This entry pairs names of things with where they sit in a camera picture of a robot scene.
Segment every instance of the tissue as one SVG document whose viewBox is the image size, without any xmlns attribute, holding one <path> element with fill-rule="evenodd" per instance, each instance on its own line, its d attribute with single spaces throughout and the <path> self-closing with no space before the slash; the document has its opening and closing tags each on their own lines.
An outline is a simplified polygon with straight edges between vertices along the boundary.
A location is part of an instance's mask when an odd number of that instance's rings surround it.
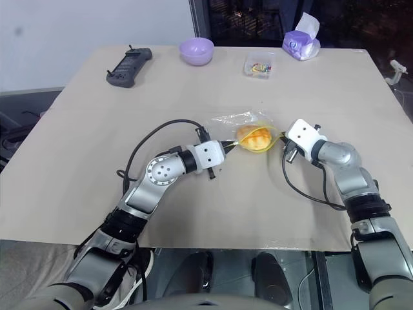
<svg viewBox="0 0 413 310">
<path fill-rule="evenodd" d="M 283 50 L 298 60 L 316 57 L 320 51 L 320 41 L 316 39 L 319 28 L 315 17 L 303 13 L 296 29 L 285 34 Z"/>
</svg>

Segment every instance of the bread bun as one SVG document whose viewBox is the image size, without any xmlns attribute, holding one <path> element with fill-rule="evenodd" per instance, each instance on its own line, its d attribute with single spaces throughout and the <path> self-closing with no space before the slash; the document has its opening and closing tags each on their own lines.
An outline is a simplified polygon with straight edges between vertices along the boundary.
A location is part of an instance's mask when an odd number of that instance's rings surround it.
<svg viewBox="0 0 413 310">
<path fill-rule="evenodd" d="M 237 140 L 239 144 L 248 150 L 263 150 L 268 147 L 272 140 L 271 132 L 267 128 L 260 127 L 261 126 L 257 125 L 239 127 L 237 130 Z"/>
</svg>

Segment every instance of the black remote control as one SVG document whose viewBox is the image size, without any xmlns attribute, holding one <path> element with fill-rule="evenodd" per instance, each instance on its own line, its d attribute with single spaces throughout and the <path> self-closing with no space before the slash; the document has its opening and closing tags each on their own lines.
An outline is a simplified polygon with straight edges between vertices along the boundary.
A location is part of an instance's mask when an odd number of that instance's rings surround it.
<svg viewBox="0 0 413 310">
<path fill-rule="evenodd" d="M 113 86 L 132 87 L 135 77 L 147 60 L 152 58 L 149 48 L 132 48 L 127 50 L 124 58 L 113 71 L 107 70 L 106 80 Z"/>
</svg>

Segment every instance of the table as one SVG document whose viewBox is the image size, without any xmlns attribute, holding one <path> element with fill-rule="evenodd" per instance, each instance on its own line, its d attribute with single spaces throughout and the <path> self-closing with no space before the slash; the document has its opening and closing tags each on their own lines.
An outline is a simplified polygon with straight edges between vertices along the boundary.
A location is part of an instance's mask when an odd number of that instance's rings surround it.
<svg viewBox="0 0 413 310">
<path fill-rule="evenodd" d="M 110 46 L 96 51 L 57 97 L 0 176 L 0 238 L 80 243 L 121 198 L 115 171 L 147 132 L 174 118 L 210 123 L 261 110 L 280 129 L 303 118 L 320 124 L 330 141 L 353 144 L 413 245 L 413 124 L 365 50 L 322 49 L 300 62 L 279 48 L 217 47 L 208 65 L 191 67 L 176 46 L 150 48 L 153 60 L 133 88 L 105 81 L 106 69 L 125 52 Z M 253 50 L 276 53 L 268 81 L 242 73 Z M 131 175 L 157 152 L 196 142 L 190 125 L 164 129 L 138 153 Z M 233 150 L 214 180 L 207 173 L 181 178 L 146 226 L 141 246 L 349 250 L 347 215 L 288 187 L 280 146 L 266 154 Z M 318 169 L 298 158 L 288 173 L 299 188 L 322 197 Z M 331 176 L 327 190 L 337 202 Z"/>
</svg>

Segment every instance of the lavender bowl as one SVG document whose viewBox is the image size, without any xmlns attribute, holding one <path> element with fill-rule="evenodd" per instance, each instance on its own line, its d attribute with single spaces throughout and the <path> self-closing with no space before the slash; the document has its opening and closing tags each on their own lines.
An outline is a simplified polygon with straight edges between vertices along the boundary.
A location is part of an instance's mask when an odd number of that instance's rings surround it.
<svg viewBox="0 0 413 310">
<path fill-rule="evenodd" d="M 204 37 L 193 37 L 179 46 L 181 57 L 193 66 L 203 66 L 210 62 L 214 44 Z"/>
</svg>

